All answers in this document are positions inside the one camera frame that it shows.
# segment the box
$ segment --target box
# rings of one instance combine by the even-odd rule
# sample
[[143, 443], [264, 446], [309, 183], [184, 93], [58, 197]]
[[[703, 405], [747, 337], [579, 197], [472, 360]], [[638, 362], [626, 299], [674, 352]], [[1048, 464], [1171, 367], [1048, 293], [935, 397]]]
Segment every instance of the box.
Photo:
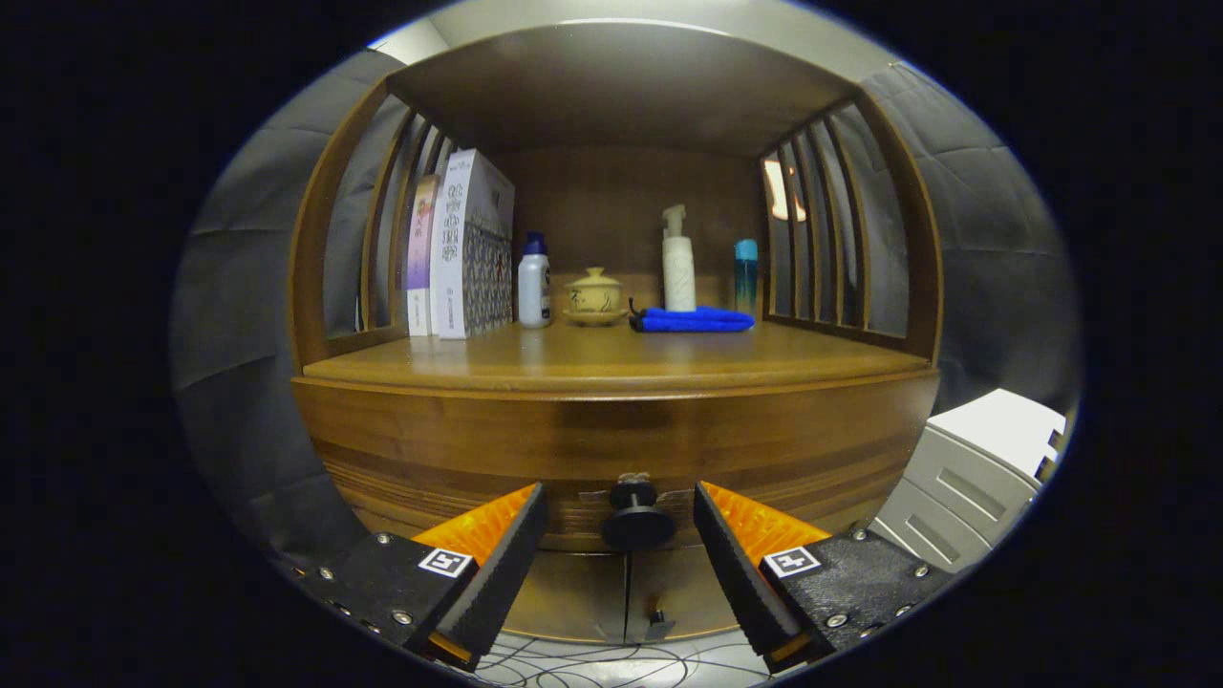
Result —
[[433, 215], [433, 330], [466, 339], [509, 324], [514, 185], [478, 152], [454, 153]]

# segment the black knob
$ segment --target black knob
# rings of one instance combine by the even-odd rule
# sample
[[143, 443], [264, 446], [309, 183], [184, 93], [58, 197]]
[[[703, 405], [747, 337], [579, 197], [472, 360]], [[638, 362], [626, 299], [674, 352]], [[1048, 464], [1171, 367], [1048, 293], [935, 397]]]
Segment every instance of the black knob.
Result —
[[619, 552], [664, 545], [675, 535], [675, 522], [654, 506], [658, 492], [648, 480], [625, 480], [612, 489], [616, 512], [603, 522], [603, 541]]

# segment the lid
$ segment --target lid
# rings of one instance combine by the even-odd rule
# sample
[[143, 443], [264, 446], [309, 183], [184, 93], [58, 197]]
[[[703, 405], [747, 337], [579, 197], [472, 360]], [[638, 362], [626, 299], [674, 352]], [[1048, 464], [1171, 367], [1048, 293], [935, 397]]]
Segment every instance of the lid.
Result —
[[663, 237], [682, 236], [685, 216], [687, 216], [687, 211], [684, 210], [682, 203], [663, 210], [663, 219], [667, 220], [667, 229], [663, 230]]
[[587, 275], [570, 281], [567, 286], [620, 286], [620, 282], [603, 274], [603, 268], [586, 268]]
[[756, 240], [744, 238], [742, 241], [735, 242], [735, 259], [736, 260], [755, 260], [756, 253]]
[[548, 244], [543, 242], [542, 231], [528, 231], [527, 244], [522, 248], [523, 255], [537, 255], [548, 252]]

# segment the saucer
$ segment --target saucer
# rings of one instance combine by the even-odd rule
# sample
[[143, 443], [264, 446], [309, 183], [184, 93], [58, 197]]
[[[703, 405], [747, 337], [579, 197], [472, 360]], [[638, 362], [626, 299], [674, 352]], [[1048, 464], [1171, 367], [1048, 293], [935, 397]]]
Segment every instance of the saucer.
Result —
[[578, 324], [612, 324], [629, 313], [629, 308], [619, 310], [565, 310], [565, 317]]

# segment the white pump dispenser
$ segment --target white pump dispenser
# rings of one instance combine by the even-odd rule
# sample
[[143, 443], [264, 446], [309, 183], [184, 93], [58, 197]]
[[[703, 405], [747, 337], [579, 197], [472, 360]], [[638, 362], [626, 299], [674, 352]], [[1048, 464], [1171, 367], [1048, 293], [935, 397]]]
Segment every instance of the white pump dispenser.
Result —
[[696, 309], [696, 274], [692, 268], [692, 240], [684, 236], [684, 205], [663, 210], [663, 304], [668, 310]]

